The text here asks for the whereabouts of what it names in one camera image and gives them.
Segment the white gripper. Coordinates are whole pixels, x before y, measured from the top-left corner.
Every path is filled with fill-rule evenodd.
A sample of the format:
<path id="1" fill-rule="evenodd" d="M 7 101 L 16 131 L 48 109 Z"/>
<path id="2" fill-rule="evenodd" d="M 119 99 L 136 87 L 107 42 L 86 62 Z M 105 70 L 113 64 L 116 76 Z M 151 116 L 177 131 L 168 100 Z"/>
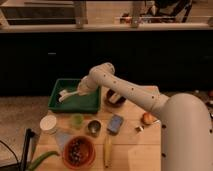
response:
<path id="1" fill-rule="evenodd" d="M 90 76 L 83 77 L 77 86 L 77 92 L 79 95 L 90 94 L 96 89 L 97 84 Z"/>

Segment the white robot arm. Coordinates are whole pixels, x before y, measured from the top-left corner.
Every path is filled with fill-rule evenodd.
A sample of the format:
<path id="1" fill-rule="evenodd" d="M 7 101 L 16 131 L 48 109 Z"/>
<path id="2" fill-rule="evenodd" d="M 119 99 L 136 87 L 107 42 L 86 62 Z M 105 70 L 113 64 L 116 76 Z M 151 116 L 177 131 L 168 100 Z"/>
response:
<path id="1" fill-rule="evenodd" d="M 107 87 L 161 121 L 161 171 L 213 171 L 213 124 L 198 97 L 177 93 L 171 97 L 115 76 L 111 63 L 94 66 L 77 90 L 89 94 Z"/>

